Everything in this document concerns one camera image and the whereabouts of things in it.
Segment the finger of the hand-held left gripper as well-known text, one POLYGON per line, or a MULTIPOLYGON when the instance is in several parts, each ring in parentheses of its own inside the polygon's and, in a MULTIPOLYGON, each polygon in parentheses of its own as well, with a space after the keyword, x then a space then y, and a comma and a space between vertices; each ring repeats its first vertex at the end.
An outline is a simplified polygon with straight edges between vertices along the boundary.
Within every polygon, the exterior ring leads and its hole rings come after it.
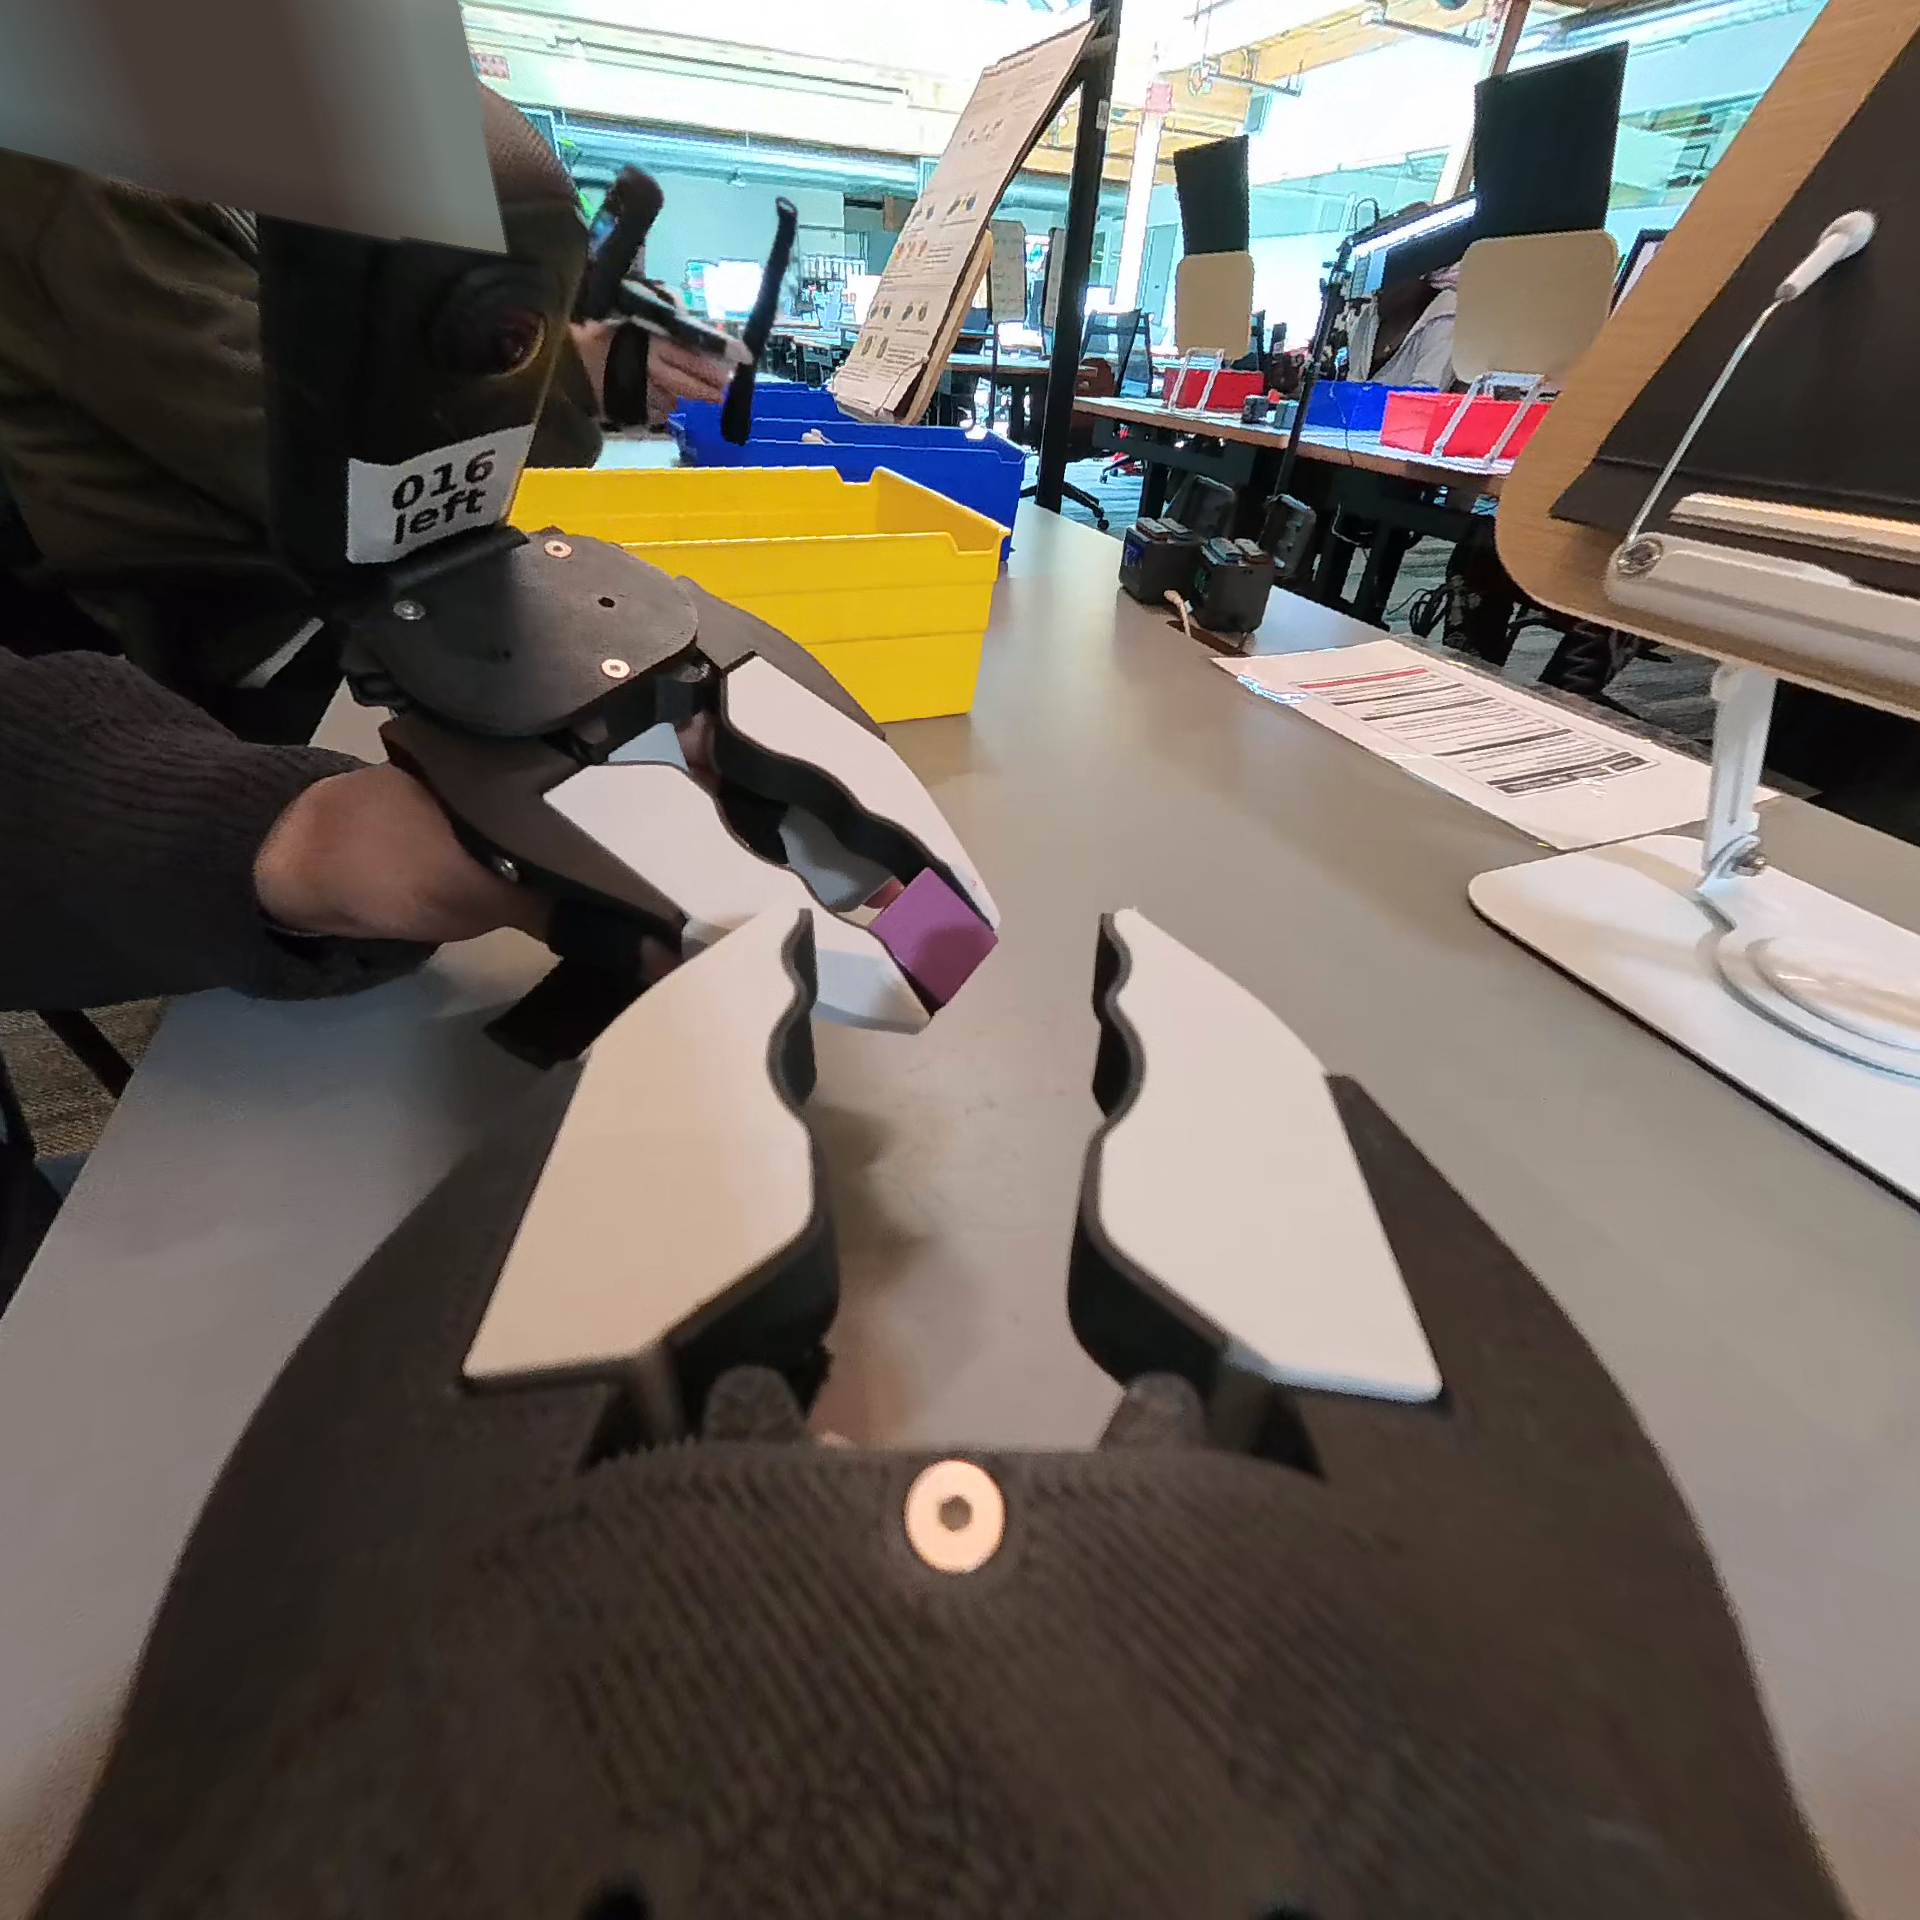
POLYGON ((772 859, 754 852, 717 799, 670 762, 593 766, 562 782, 545 805, 670 900, 692 950, 764 914, 806 910, 818 1018, 903 1036, 927 1027, 926 1002, 856 916, 880 890, 880 867, 800 806, 778 822, 781 859, 772 859))
POLYGON ((713 668, 705 759, 749 844, 838 914, 933 872, 988 927, 1000 912, 940 805, 878 724, 793 640, 713 591, 686 591, 713 668))

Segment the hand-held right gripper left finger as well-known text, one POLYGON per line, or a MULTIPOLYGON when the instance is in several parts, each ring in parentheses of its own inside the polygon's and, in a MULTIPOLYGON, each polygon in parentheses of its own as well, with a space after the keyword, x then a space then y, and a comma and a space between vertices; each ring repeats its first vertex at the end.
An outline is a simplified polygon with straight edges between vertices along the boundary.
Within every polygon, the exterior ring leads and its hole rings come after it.
POLYGON ((463 1355, 480 1396, 608 1384, 698 1431, 733 1370, 821 1355, 841 1303, 816 1086, 813 918, 774 907, 586 1046, 463 1355))

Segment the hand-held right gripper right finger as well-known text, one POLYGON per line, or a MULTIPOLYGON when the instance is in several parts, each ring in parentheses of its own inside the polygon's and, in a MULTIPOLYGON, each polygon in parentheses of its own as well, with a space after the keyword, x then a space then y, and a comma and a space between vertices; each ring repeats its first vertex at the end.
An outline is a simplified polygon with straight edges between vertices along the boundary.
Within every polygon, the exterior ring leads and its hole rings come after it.
POLYGON ((1445 1378, 1325 1067, 1135 907, 1095 936, 1071 1335, 1148 1419, 1214 1450, 1312 1450, 1306 1405, 1433 1418, 1445 1378))

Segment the yellow plastic bin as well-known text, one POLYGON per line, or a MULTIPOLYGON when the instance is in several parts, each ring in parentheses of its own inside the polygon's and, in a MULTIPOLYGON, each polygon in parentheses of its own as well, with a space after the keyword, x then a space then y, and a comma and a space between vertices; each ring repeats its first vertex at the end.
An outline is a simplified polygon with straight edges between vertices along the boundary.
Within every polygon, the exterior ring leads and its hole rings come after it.
POLYGON ((882 724, 964 716, 1009 527, 878 468, 527 471, 512 525, 621 543, 766 620, 882 724))

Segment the purple cube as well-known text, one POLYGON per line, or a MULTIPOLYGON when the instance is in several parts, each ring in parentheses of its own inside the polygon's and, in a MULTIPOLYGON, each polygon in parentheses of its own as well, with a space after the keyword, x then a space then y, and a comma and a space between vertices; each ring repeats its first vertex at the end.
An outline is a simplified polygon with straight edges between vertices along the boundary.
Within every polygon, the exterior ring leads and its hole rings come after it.
POLYGON ((996 926, 935 871, 889 899, 868 932, 930 1013, 946 1007, 999 943, 996 926))

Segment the person's left hand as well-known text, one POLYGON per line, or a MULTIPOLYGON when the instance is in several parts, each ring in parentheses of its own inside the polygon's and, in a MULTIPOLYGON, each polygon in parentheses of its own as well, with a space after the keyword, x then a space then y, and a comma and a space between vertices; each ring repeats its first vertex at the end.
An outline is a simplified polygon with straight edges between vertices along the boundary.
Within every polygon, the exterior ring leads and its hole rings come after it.
POLYGON ((477 861, 417 780, 358 766, 308 787, 253 861, 261 910, 311 936, 458 943, 514 927, 543 942, 551 903, 477 861))

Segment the white tablet stand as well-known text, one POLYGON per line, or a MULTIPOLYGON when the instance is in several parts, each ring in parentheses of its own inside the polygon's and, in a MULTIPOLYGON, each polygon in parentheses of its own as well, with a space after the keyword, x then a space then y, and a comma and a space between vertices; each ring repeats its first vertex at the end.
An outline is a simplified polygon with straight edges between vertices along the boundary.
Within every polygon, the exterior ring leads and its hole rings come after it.
POLYGON ((1600 589, 1656 631, 1711 635, 1713 734, 1698 836, 1642 834, 1472 879, 1484 920, 1666 1038, 1845 1160, 1917 1198, 1917 942, 1767 864, 1762 762, 1780 668, 1838 688, 1885 686, 1916 709, 1910 591, 1855 575, 1916 565, 1916 524, 1689 491, 1701 427, 1762 330, 1868 248, 1852 207, 1778 280, 1695 404, 1600 572, 1600 589))

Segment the black pole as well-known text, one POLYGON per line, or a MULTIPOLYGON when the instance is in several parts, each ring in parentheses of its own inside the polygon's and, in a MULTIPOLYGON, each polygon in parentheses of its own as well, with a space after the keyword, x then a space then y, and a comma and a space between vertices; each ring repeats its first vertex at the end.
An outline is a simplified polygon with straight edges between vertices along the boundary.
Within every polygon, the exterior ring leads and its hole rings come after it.
POLYGON ((1046 403, 1039 424, 1036 504, 1058 512, 1064 503, 1076 371, 1082 357, 1086 295, 1096 207, 1105 167, 1113 74, 1119 50, 1121 2, 1093 2, 1090 36, 1074 68, 1074 144, 1064 237, 1058 248, 1058 301, 1046 364, 1046 403))

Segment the cardboard sign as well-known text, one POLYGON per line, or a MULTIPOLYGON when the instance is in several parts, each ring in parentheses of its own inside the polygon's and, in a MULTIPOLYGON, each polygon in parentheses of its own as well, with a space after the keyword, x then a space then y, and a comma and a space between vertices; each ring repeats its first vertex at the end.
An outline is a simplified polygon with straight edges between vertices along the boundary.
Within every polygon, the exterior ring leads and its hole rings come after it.
POLYGON ((895 237, 834 403, 856 421, 922 418, 977 285, 990 276, 992 220, 1006 188, 1081 75, 1095 20, 988 66, 930 180, 895 237))

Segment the printed paper sheet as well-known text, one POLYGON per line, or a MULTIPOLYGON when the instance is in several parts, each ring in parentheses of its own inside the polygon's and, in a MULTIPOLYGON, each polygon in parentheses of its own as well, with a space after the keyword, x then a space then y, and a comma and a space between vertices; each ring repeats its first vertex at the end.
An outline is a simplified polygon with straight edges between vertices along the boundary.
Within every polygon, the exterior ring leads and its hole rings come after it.
POLYGON ((1679 831, 1708 813, 1702 759, 1400 640, 1216 668, 1557 852, 1679 831))

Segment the long wooden top table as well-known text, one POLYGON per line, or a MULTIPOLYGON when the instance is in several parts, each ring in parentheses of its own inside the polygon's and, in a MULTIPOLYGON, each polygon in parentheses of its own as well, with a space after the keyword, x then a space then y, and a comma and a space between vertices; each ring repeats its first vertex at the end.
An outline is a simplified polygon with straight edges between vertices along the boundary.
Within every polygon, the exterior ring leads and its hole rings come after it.
POLYGON ((1140 464, 1145 516, 1159 516, 1170 488, 1190 474, 1233 491, 1239 536, 1261 531, 1273 496, 1295 496, 1319 510, 1302 591, 1376 626, 1385 624, 1404 557, 1417 541, 1486 539, 1493 522, 1476 504, 1497 498, 1513 468, 1152 400, 1078 398, 1071 413, 1090 423, 1096 450, 1140 464))

